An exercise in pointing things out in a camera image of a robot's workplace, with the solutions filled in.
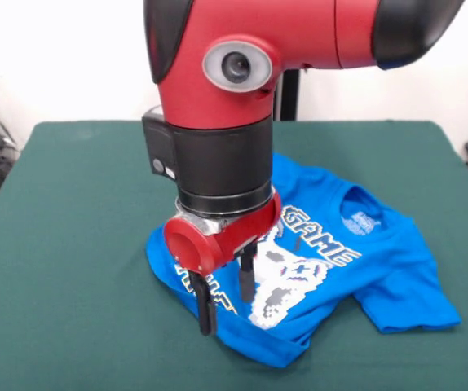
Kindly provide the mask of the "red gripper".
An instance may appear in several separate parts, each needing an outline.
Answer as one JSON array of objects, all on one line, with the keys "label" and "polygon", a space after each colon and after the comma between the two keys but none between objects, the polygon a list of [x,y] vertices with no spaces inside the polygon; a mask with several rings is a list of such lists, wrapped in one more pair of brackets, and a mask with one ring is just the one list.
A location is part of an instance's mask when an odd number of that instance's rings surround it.
[{"label": "red gripper", "polygon": [[238,217],[204,218],[179,210],[163,227],[163,237],[170,254],[189,272],[196,294],[201,334],[216,333],[216,307],[205,277],[240,258],[241,300],[252,302],[255,296],[254,258],[257,243],[279,219],[281,200],[277,190],[260,209]]}]

